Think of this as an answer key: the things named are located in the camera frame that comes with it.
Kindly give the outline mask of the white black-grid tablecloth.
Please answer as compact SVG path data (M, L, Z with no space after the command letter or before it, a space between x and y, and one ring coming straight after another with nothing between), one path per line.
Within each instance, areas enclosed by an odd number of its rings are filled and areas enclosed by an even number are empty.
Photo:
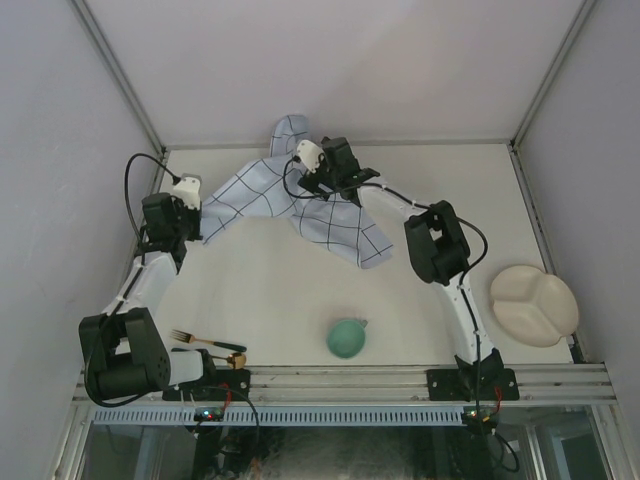
M276 124L270 155L247 163L203 200L200 232L205 244L242 218L286 218L305 240L361 269L392 256L393 244L364 209L333 194L310 199L298 185L302 169L290 164L298 143L309 140L303 115L287 115Z

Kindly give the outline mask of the gold fork green handle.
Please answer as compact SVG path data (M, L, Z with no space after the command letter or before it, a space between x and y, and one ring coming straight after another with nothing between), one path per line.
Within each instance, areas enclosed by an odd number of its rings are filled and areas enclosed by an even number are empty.
M172 329L170 331L170 337L178 342L185 343L185 344L202 343L202 344L211 345L214 347L218 347L218 348L222 348L222 349L226 349L234 352L239 352L239 353L244 353L247 351L247 348L242 345L199 338L192 333L182 331L182 330Z

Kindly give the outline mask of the gold spoon green handle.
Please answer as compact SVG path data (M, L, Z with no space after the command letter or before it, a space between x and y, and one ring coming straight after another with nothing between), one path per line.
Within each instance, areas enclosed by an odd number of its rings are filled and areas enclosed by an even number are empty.
M247 363L247 357L242 352L233 352L227 356L211 355L211 358L214 360L223 360L231 370L244 369Z

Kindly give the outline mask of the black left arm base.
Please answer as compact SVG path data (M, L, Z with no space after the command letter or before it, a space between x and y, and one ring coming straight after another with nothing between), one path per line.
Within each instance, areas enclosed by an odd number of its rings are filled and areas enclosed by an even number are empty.
M162 393L164 401L222 402L231 396L243 402L250 393L251 371L248 369L218 369L201 379L178 384Z

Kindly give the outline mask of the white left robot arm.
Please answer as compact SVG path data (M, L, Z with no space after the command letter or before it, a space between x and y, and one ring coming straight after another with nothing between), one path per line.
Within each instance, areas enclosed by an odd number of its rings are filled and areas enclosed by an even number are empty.
M107 408L182 384L206 400L219 387L212 356L203 349L168 351L153 319L180 272L187 243L201 238L200 195L152 194L142 210L132 271L108 306L79 325L85 390Z

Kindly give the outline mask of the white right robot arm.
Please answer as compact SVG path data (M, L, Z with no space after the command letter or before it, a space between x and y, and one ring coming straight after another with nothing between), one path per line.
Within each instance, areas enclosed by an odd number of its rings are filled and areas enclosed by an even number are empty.
M311 199L338 194L358 206L378 206L403 221L410 265L426 284L435 284L441 303L453 317L449 328L454 358L461 371L459 385L468 397L480 399L492 391L504 369L473 298L469 272L488 253L488 240L475 225L460 218L446 200L422 204L362 168L344 137L324 138L319 145L301 140L293 160L303 166L298 185Z

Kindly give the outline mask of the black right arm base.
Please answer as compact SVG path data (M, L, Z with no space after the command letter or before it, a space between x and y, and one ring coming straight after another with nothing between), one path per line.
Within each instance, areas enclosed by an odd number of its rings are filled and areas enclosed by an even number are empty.
M457 368L429 369L426 371L429 399L432 401L471 402L479 395L481 401L507 401L520 399L515 372L501 369L495 376L478 379L475 373L463 374Z

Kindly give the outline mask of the cream divided plate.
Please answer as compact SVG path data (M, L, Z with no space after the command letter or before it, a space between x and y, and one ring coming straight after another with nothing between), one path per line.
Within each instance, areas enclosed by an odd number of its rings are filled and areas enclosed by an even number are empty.
M490 298L500 327L527 346L552 347L579 326L578 304L568 285L533 266L501 271L491 283Z

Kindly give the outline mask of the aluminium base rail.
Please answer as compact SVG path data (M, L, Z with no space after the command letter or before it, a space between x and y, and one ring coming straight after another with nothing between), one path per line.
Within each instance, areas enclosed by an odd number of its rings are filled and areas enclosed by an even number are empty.
M454 368L407 366L253 367L237 382L262 404L458 402L472 399ZM530 405L611 404L616 394L602 364L516 365L481 387L481 398Z

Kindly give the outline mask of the aluminium enclosure frame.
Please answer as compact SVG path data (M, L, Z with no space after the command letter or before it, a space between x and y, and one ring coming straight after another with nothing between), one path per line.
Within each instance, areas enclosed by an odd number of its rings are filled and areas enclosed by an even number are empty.
M477 226L485 325L511 364L566 364L568 345L522 345L495 323L494 275L541 255L508 152L576 1L88 1L120 83L170 164L211 194L268 152L276 123L345 137L364 166ZM196 246L156 321L248 348L260 366L329 366L329 325L368 321L359 365L449 364L449 317L415 278L402 225L374 215L392 257L362 270L285 220L243 219Z

